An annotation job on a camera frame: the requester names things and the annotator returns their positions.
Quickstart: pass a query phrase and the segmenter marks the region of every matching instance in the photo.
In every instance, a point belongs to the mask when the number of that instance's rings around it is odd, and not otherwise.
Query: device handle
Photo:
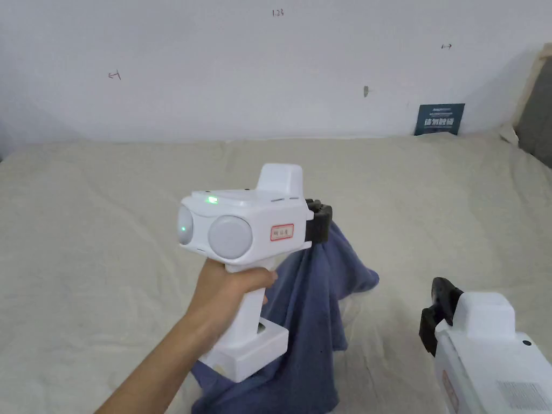
[[[274,267],[274,258],[271,257],[246,266],[232,266],[227,264],[226,270],[230,273],[236,273],[254,267],[264,267],[265,269],[270,270]],[[238,309],[238,313],[234,318],[234,321],[226,332],[220,337],[215,347],[238,347],[241,344],[253,339],[259,328],[259,318],[261,317],[263,299],[264,288],[246,293],[243,296],[240,308]]]

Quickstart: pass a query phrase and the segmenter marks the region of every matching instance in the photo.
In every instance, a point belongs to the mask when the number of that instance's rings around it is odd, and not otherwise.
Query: blue towel
[[[277,272],[261,316],[289,330],[288,351],[238,384],[197,362],[203,397],[193,414],[324,414],[339,402],[332,352],[347,349],[347,340],[337,301],[372,289],[379,276],[334,223],[326,243],[291,254]]]

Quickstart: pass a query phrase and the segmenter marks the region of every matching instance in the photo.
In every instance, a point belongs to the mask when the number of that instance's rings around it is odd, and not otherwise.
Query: black clamp
[[[327,242],[332,222],[332,206],[310,198],[305,199],[305,201],[309,210],[314,212],[314,218],[307,221],[305,241],[311,241],[313,245]]]
[[[443,319],[452,326],[454,312],[456,312],[456,306],[462,293],[464,292],[454,286],[448,279],[433,279],[431,284],[433,305],[422,310],[420,321],[420,338],[427,352],[433,356],[437,351],[435,328]]]

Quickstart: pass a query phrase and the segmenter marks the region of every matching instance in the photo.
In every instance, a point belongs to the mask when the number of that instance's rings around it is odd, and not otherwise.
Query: hand
[[[224,264],[207,259],[192,302],[181,320],[198,334],[200,355],[211,350],[232,324],[245,293],[269,288],[277,278],[276,272],[264,268],[229,273]]]

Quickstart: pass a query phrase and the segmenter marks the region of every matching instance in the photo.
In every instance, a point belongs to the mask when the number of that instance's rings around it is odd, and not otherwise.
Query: blue poster
[[[465,104],[420,105],[414,135],[450,132],[458,135]]]

